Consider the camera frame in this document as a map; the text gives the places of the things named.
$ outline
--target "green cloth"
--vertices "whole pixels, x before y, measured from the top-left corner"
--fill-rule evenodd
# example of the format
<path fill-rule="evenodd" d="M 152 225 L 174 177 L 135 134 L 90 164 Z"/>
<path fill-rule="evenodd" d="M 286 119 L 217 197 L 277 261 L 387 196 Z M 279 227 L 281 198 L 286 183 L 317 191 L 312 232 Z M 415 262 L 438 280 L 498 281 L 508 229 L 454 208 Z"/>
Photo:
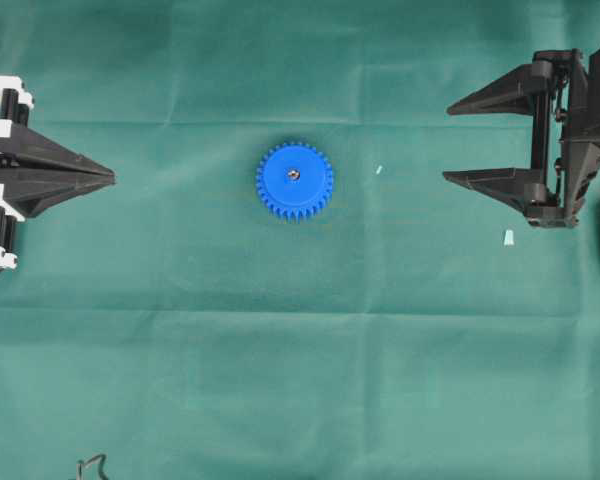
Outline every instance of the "green cloth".
<path fill-rule="evenodd" d="M 600 479 L 600 178 L 545 231 L 441 175 L 527 165 L 445 109 L 574 47 L 600 0 L 0 1 L 31 127 L 118 174 L 0 275 L 0 480 Z M 299 225 L 285 140 L 336 174 Z"/>

